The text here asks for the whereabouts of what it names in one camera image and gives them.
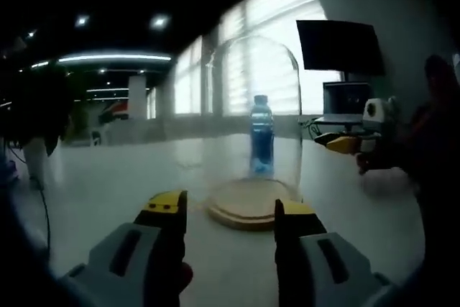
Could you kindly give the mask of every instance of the ceiling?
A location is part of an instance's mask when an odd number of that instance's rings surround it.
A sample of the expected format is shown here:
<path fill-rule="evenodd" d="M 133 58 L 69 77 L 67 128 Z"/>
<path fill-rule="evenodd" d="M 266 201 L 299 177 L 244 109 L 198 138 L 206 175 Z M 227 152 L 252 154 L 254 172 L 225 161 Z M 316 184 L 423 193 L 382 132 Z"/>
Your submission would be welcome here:
<path fill-rule="evenodd" d="M 168 64 L 100 64 L 86 68 L 94 73 L 91 88 L 107 81 L 127 86 L 132 72 L 147 70 L 149 85 L 165 77 L 174 59 L 199 35 L 209 32 L 221 15 L 241 0 L 14 0 L 3 6 L 0 18 L 0 51 L 6 56 L 0 64 L 17 70 L 40 61 L 80 52 L 117 50 L 161 53 L 172 57 Z M 170 18 L 163 30 L 150 28 L 157 14 Z M 76 27 L 80 15 L 88 20 Z M 24 48 L 17 52 L 19 45 Z M 104 75 L 97 73 L 106 68 Z"/>

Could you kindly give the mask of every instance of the cable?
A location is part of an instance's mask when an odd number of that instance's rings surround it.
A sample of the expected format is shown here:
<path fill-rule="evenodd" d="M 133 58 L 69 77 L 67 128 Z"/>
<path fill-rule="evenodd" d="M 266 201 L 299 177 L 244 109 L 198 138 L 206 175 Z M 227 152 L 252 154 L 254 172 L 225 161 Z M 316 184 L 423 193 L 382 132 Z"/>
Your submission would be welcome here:
<path fill-rule="evenodd" d="M 13 149 L 9 146 L 9 144 L 8 144 L 8 148 L 13 153 L 13 155 L 16 156 L 16 158 L 19 161 L 21 161 L 22 163 L 24 163 L 26 165 L 25 160 L 20 158 L 17 155 L 17 153 L 15 153 L 13 151 Z M 45 208 L 46 230 L 47 230 L 46 258 L 45 259 L 48 261 L 50 259 L 50 257 L 51 257 L 51 230 L 50 230 L 50 215 L 48 214 L 48 205 L 46 204 L 46 198 L 45 198 L 45 193 L 44 193 L 45 189 L 43 188 L 41 182 L 39 182 L 39 180 L 36 177 L 31 176 L 29 179 L 31 181 L 34 181 L 37 184 L 38 191 L 40 192 L 40 197 L 42 198 L 43 207 Z"/>

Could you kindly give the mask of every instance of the window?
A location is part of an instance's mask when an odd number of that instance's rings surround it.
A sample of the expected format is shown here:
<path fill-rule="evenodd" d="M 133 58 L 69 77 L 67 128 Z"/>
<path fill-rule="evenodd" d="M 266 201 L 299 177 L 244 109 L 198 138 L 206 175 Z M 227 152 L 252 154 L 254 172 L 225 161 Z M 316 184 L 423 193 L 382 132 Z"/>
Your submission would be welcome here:
<path fill-rule="evenodd" d="M 274 114 L 298 114 L 298 77 L 290 53 L 300 68 L 302 112 L 323 113 L 323 82 L 340 81 L 340 74 L 303 69 L 297 19 L 326 16 L 318 0 L 246 0 L 224 16 L 221 43 L 241 38 L 224 56 L 225 115 L 248 112 L 257 94 L 268 96 Z"/>
<path fill-rule="evenodd" d="M 157 117 L 157 89 L 153 88 L 147 96 L 147 119 Z"/>
<path fill-rule="evenodd" d="M 178 58 L 174 74 L 174 113 L 201 113 L 201 45 L 199 37 Z"/>

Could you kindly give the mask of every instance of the person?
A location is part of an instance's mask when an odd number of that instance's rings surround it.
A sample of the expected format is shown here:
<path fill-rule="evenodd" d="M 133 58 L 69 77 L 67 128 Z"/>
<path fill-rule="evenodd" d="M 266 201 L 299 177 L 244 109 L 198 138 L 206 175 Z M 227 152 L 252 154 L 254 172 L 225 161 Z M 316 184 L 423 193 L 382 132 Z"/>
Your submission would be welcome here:
<path fill-rule="evenodd" d="M 460 85 L 454 69 L 437 55 L 425 62 L 425 75 L 431 99 L 415 112 L 409 132 L 394 142 L 383 143 L 373 153 L 356 156 L 361 174 L 371 169 L 399 167 L 419 185 L 416 198 L 425 232 L 425 258 L 405 286 L 406 301 L 413 300 L 415 291 L 425 293 L 428 287 L 428 291 L 433 290 L 438 284 L 438 275 L 433 272 L 448 267 L 455 257 L 454 253 L 447 253 L 450 246 L 446 246 L 445 236 L 448 227 L 455 223 L 451 219 L 455 212 L 448 208 L 453 204 L 451 189 L 457 184 L 459 171 L 456 129 Z"/>

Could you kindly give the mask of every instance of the wall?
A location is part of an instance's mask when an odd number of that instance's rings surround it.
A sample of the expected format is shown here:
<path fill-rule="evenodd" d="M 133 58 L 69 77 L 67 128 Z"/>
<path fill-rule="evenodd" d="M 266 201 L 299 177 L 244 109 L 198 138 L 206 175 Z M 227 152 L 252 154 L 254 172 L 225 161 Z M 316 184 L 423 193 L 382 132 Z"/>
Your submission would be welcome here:
<path fill-rule="evenodd" d="M 451 61 L 454 43 L 430 0 L 320 0 L 328 19 L 374 26 L 386 76 L 372 82 L 400 98 L 407 120 L 428 98 L 423 65 L 431 54 Z"/>

